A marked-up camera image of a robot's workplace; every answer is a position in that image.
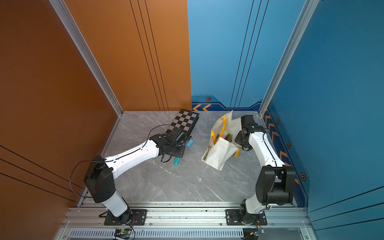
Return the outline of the teal utility knife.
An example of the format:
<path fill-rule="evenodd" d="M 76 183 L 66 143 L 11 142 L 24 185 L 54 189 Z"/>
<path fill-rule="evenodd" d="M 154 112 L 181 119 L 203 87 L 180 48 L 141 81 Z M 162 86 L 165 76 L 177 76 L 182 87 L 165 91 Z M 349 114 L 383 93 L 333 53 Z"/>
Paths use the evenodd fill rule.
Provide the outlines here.
<path fill-rule="evenodd" d="M 178 164 L 179 164 L 179 162 L 180 162 L 180 158 L 175 158 L 175 159 L 174 159 L 173 166 L 174 166 L 174 167 L 177 167 Z"/>

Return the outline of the light blue small cylinder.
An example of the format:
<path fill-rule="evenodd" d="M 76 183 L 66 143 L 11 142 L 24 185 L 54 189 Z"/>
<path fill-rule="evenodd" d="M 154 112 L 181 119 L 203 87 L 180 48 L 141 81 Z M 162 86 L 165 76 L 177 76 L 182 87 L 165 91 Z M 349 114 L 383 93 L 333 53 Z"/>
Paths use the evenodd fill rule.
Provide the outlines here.
<path fill-rule="evenodd" d="M 190 148 L 192 146 L 192 144 L 194 143 L 194 141 L 192 139 L 190 139 L 187 144 L 186 144 L 186 147 L 187 148 Z"/>

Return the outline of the canvas pouch with farm picture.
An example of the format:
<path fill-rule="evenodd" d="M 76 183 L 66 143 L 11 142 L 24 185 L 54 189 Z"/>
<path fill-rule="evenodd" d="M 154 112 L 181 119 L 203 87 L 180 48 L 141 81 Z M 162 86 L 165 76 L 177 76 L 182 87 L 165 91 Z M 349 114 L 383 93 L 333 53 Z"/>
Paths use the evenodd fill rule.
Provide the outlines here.
<path fill-rule="evenodd" d="M 233 112 L 220 117 L 210 131 L 209 145 L 201 161 L 212 168 L 221 171 L 225 162 L 232 156 L 238 156 L 242 147 L 235 143 L 235 138 L 241 131 L 241 119 L 233 118 Z M 232 141 L 222 139 L 222 135 L 232 134 Z"/>

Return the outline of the black white chessboard box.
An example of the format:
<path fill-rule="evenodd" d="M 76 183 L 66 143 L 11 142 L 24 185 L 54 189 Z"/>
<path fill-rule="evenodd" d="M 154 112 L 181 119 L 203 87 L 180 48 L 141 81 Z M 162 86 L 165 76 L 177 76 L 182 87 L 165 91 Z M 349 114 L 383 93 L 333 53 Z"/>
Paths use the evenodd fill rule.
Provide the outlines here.
<path fill-rule="evenodd" d="M 166 133 L 169 134 L 174 128 L 178 128 L 182 130 L 187 136 L 189 136 L 199 119 L 199 115 L 199 113 L 193 111 L 183 109 L 180 110 L 167 129 Z"/>

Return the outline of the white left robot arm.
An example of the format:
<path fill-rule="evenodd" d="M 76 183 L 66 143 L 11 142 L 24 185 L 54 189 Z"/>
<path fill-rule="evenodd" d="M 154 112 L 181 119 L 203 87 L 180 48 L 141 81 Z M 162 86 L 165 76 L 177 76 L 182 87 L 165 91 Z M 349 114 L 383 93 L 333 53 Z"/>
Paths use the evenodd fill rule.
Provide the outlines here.
<path fill-rule="evenodd" d="M 135 223 L 134 211 L 116 190 L 115 180 L 120 175 L 158 156 L 182 158 L 185 148 L 182 140 L 173 140 L 167 135 L 157 134 L 121 154 L 93 158 L 85 174 L 84 183 L 94 202 L 107 209 L 107 212 L 102 214 L 102 217 L 106 217 L 105 225 L 132 226 Z"/>

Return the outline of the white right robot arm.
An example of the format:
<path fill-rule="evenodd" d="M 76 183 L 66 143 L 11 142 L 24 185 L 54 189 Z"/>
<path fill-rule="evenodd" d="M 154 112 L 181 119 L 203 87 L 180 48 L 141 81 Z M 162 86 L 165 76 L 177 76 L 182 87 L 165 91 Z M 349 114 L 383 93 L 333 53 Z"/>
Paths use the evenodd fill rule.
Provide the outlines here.
<path fill-rule="evenodd" d="M 240 222 L 266 225 L 264 211 L 272 205 L 291 204 L 294 199 L 296 172 L 277 155 L 269 142 L 267 130 L 255 123 L 253 116 L 241 117 L 241 130 L 235 142 L 244 151 L 253 150 L 261 165 L 255 194 L 240 205 Z"/>

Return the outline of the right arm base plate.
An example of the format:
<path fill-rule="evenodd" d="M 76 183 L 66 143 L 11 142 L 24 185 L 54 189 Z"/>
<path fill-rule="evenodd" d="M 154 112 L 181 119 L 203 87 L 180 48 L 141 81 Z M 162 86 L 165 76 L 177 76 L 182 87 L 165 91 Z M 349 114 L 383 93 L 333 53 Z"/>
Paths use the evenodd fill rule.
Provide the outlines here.
<path fill-rule="evenodd" d="M 228 226 L 266 226 L 268 224 L 265 213 L 249 214 L 240 209 L 225 210 Z"/>

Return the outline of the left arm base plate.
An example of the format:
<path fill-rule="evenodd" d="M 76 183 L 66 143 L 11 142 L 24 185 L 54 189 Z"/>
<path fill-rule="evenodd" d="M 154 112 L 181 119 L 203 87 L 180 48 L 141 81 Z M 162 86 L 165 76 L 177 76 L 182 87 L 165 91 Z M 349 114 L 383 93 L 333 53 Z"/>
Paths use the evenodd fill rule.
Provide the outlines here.
<path fill-rule="evenodd" d="M 121 216 L 115 217 L 110 211 L 100 214 L 105 218 L 105 226 L 144 226 L 148 211 L 146 209 L 128 209 Z"/>

